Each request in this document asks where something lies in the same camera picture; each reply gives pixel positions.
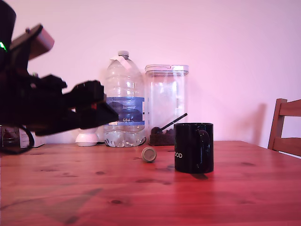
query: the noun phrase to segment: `chair backrest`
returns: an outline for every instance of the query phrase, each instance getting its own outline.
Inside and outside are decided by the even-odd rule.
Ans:
[[[292,102],[276,100],[268,149],[301,156],[301,138],[281,138],[285,116],[301,117],[301,99]]]

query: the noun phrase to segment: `white wall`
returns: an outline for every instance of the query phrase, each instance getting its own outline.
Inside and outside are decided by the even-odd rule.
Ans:
[[[188,121],[214,123],[215,140],[267,147],[277,98],[301,98],[300,0],[7,0],[14,37],[42,23],[54,48],[29,63],[68,84],[103,81],[108,59],[188,64]],[[77,130],[50,136],[75,141]],[[285,120],[284,137],[301,136]]]

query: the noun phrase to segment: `water bottle cap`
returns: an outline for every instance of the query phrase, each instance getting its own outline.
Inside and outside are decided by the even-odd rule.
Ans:
[[[122,56],[122,55],[128,56],[128,51],[125,50],[118,51],[118,56]]]

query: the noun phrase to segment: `clear plastic container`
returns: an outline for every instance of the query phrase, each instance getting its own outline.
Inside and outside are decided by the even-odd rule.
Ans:
[[[147,65],[148,133],[150,145],[174,145],[174,126],[163,128],[186,113],[187,65]],[[186,122],[186,117],[177,123]]]
[[[105,143],[111,147],[138,146],[145,142],[143,131],[144,81],[127,51],[119,51],[109,65],[104,91],[107,103],[119,120],[104,125]]]

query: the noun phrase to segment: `wooden table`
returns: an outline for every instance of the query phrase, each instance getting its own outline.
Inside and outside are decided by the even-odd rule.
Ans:
[[[44,145],[1,158],[1,226],[300,226],[301,160],[214,144],[214,172],[174,170],[172,146]]]

